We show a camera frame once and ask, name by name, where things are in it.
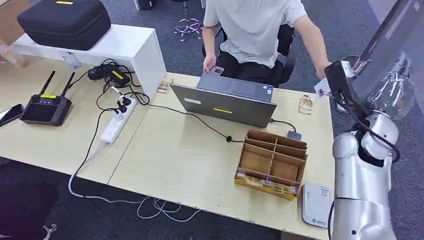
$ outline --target white router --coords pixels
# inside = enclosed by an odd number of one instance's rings
[[[304,184],[302,192],[302,219],[321,228],[328,227],[332,197],[328,188]]]

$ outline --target wooden organizer box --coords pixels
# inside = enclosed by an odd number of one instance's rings
[[[303,141],[249,130],[234,182],[294,200],[301,188],[307,148]]]

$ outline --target laptop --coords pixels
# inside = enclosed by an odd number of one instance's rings
[[[256,82],[253,82],[253,84],[260,86],[264,90],[264,84]],[[247,96],[242,96],[240,91],[236,94],[230,94],[228,91],[225,92],[223,90],[224,88],[221,89],[222,92],[219,92],[199,88],[199,85],[194,88],[172,83],[170,86],[187,112],[225,119],[259,128],[267,127],[277,106],[272,102],[258,99],[258,96],[252,94],[252,91],[249,91]]]
[[[269,103],[273,96],[272,85],[224,77],[211,73],[203,73],[197,84],[197,88]]]

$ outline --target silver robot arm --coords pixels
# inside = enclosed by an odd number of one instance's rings
[[[330,239],[396,239],[388,193],[391,167],[400,153],[394,145],[399,130],[392,119],[404,117],[415,97],[424,99],[423,25],[422,0],[397,0],[353,70],[341,61],[325,69],[332,97],[357,122],[333,144]]]
[[[332,237],[328,227],[333,240],[396,240],[388,194],[391,166],[400,153],[395,147],[399,130],[392,118],[414,103],[410,63],[401,54],[365,103],[359,103],[346,77],[353,76],[348,62],[336,61],[325,69],[332,96],[357,122],[333,144],[335,196],[328,219],[330,223],[334,207]]]
[[[396,142],[399,131],[388,116],[374,112],[366,119],[372,131],[386,136],[392,144]],[[388,196],[392,149],[369,132],[360,141],[357,135],[357,131],[345,132],[333,144],[335,199],[332,239],[395,240]],[[364,160],[363,154],[367,153],[379,162],[373,164]]]

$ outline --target gray carpet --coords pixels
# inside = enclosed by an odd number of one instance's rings
[[[183,18],[182,3],[159,0],[152,11],[137,12],[132,0],[102,0],[109,11],[112,23],[155,28],[168,72],[200,76],[203,56],[202,41],[195,35],[180,42],[173,34],[175,23]],[[204,10],[200,1],[188,3],[192,17],[203,19]],[[307,0],[306,9],[320,27],[325,38],[330,60],[347,55],[358,55],[371,39],[378,24],[366,0]],[[292,90],[313,92],[318,79],[302,45],[296,67],[290,81],[283,87]],[[393,227],[399,240],[422,240],[424,232],[424,120],[418,107],[399,123],[401,132],[399,148],[401,161],[392,168],[393,188],[390,204]],[[334,135],[338,135],[353,124],[344,114],[333,111]],[[137,206],[108,204],[71,196],[68,193],[69,176],[50,170],[29,166],[19,162],[0,166],[0,184],[20,181],[45,181],[59,189],[59,203],[48,219],[59,229],[53,240],[253,240],[279,239],[276,230],[251,223],[200,212],[187,223],[177,223],[162,214],[153,219],[139,219]],[[102,184],[78,179],[75,190],[83,194],[101,194],[112,199],[140,200],[142,196]],[[183,208],[177,218],[186,218],[193,209]],[[152,207],[142,214],[155,212]]]

